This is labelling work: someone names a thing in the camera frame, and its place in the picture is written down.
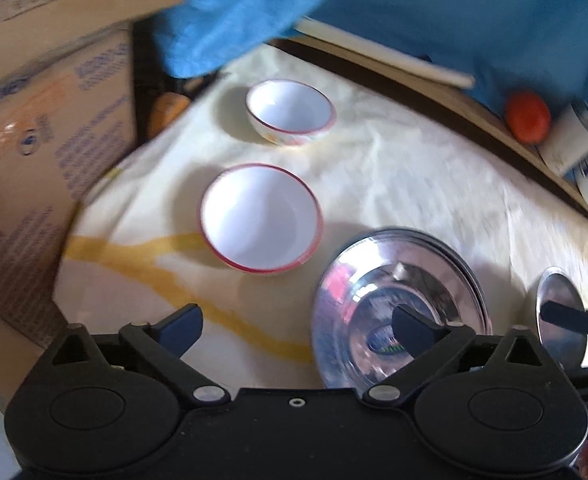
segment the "blue fabric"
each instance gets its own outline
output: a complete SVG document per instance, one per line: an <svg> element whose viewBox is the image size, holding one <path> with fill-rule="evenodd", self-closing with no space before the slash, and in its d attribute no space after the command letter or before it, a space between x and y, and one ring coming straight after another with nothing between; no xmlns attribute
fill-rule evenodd
<svg viewBox="0 0 588 480"><path fill-rule="evenodd" d="M588 102L588 0L327 0L311 16L471 73L470 94L499 115L519 88L552 114Z"/></svg>
<svg viewBox="0 0 588 480"><path fill-rule="evenodd" d="M186 78L211 72L278 36L323 0L186 0L154 23L165 72Z"/></svg>

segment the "bowl with red rim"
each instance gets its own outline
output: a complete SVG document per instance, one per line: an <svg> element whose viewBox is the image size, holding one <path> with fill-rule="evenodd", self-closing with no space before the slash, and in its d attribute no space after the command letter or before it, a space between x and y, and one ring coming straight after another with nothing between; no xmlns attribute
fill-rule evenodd
<svg viewBox="0 0 588 480"><path fill-rule="evenodd" d="M274 274L305 263L323 230L318 200L296 175L269 164L223 171L200 204L205 241L229 266Z"/></svg>
<svg viewBox="0 0 588 480"><path fill-rule="evenodd" d="M325 94L290 79L254 85L245 104L254 129L279 146L302 146L320 139L336 122L336 110Z"/></svg>

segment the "yellow stripe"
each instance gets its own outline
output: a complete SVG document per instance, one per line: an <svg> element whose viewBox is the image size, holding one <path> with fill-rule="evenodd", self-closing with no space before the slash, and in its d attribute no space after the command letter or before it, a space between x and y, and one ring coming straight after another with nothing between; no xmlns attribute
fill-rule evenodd
<svg viewBox="0 0 588 480"><path fill-rule="evenodd" d="M205 240L198 233L155 238L130 246L112 244L101 238L72 236L67 240L64 257L100 264L107 269L119 272L136 282L149 286L176 308L187 303L198 303L206 319L231 330L261 350L285 359L312 363L313 357L309 346L280 341L250 324L237 313L222 310L202 298L195 298L191 291L177 283L173 272L156 267L154 262L154 258L162 254L204 248L206 248Z"/></svg>

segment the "orange ball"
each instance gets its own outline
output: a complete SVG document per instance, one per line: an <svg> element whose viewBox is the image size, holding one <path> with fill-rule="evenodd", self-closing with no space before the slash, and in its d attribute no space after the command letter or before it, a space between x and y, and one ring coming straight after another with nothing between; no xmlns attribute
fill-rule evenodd
<svg viewBox="0 0 588 480"><path fill-rule="evenodd" d="M543 99L531 91L510 95L505 105L505 122L523 144L540 144L549 133L552 116Z"/></svg>

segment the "tablecloth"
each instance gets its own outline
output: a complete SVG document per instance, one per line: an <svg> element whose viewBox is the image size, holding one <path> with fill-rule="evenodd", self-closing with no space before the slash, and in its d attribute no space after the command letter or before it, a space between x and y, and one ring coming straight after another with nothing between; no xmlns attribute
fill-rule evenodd
<svg viewBox="0 0 588 480"><path fill-rule="evenodd" d="M245 93L268 78L310 84L334 103L324 139L281 148L252 130ZM199 233L199 201L225 168L282 166L317 196L325 230L314 256L276 276L227 267ZM496 333L520 320L526 289L559 266L588 307L588 221L516 170L376 92L263 45L88 194L70 231L54 300L70 322L112 333L196 302L202 338L183 359L240 386L321 386L310 344L315 288L336 251L381 226L424 230L476 273Z"/></svg>

